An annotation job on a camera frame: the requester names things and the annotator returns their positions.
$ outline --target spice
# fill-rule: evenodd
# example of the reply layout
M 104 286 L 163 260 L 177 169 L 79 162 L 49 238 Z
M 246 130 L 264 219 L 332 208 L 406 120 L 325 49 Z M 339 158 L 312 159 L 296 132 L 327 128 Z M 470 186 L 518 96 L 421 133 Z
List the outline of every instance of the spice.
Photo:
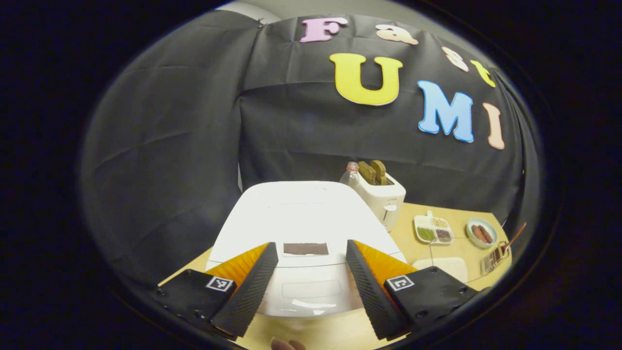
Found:
M 450 242 L 452 240 L 452 236 L 447 230 L 436 230 L 436 234 L 441 242 Z
M 419 234 L 419 238 L 421 238 L 422 240 L 431 241 L 434 239 L 434 231 L 430 229 L 424 229 L 423 227 L 418 227 L 417 233 Z
M 447 227 L 447 221 L 443 220 L 443 219 L 437 219 L 435 217 L 432 218 L 432 222 L 434 223 L 435 226 L 438 227 Z

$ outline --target white bowl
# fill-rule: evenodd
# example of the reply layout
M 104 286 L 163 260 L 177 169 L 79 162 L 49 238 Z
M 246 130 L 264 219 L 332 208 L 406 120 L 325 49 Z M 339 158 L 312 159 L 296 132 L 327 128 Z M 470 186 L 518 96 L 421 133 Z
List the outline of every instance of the white bowl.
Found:
M 484 243 L 480 241 L 477 237 L 475 237 L 475 235 L 473 234 L 473 230 L 471 229 L 471 226 L 473 225 L 475 226 L 481 225 L 482 227 L 484 227 L 486 231 L 488 231 L 488 234 L 490 235 L 490 237 L 493 239 L 493 242 Z M 473 218 L 469 220 L 468 224 L 466 225 L 466 232 L 468 234 L 468 238 L 471 239 L 471 242 L 473 242 L 473 244 L 475 244 L 479 248 L 483 248 L 483 249 L 490 248 L 494 246 L 498 240 L 497 231 L 494 229 L 494 227 L 482 219 Z

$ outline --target white sectioned plate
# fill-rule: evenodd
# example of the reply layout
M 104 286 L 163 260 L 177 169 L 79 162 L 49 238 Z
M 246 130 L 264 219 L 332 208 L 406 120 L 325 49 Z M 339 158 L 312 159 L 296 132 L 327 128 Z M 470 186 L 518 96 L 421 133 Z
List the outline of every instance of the white sectioned plate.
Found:
M 430 243 L 431 241 L 425 240 L 421 238 L 419 235 L 419 230 L 417 228 L 421 227 L 422 229 L 430 229 L 434 233 L 433 242 L 431 244 L 451 244 L 455 240 L 455 236 L 453 235 L 452 228 L 449 226 L 449 223 L 445 219 L 441 219 L 439 217 L 432 216 L 432 212 L 428 211 L 427 215 L 417 215 L 414 219 L 415 223 L 415 233 L 417 238 L 423 243 Z M 441 242 L 439 240 L 439 235 L 437 233 L 438 230 L 445 230 L 449 232 L 450 240 L 447 242 Z
M 473 230 L 471 229 L 471 226 L 473 225 L 476 225 L 476 226 L 481 225 L 482 227 L 484 227 L 486 231 L 488 231 L 488 234 L 490 235 L 490 237 L 493 239 L 493 242 L 484 243 L 480 241 L 477 237 L 475 237 L 475 235 L 473 234 Z M 489 224 L 487 221 L 478 219 L 476 217 L 468 221 L 468 224 L 466 225 L 466 233 L 468 234 L 468 238 L 471 239 L 471 242 L 473 242 L 473 244 L 483 249 L 487 249 L 487 248 L 494 246 L 498 240 L 497 231 L 494 229 L 494 227 L 491 224 Z

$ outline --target pink letter f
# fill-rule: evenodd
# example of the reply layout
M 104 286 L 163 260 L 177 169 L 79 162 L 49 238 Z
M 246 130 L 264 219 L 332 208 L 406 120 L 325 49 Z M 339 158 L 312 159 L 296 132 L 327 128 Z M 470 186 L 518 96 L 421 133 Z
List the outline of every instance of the pink letter f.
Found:
M 300 42 L 311 42 L 330 40 L 332 36 L 327 35 L 325 31 L 337 34 L 339 32 L 339 24 L 347 24 L 348 20 L 343 17 L 334 17 L 306 19 L 302 22 L 307 26 L 307 33 L 300 39 Z

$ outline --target yellow letter u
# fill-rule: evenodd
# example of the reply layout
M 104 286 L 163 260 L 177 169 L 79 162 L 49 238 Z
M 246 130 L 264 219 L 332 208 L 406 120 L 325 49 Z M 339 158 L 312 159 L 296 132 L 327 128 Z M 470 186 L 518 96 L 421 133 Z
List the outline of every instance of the yellow letter u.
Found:
M 383 87 L 368 90 L 361 85 L 361 64 L 365 57 L 357 54 L 333 54 L 330 60 L 335 63 L 335 86 L 341 96 L 362 105 L 380 106 L 393 102 L 399 93 L 397 71 L 402 62 L 388 57 L 376 57 L 374 62 L 383 69 Z

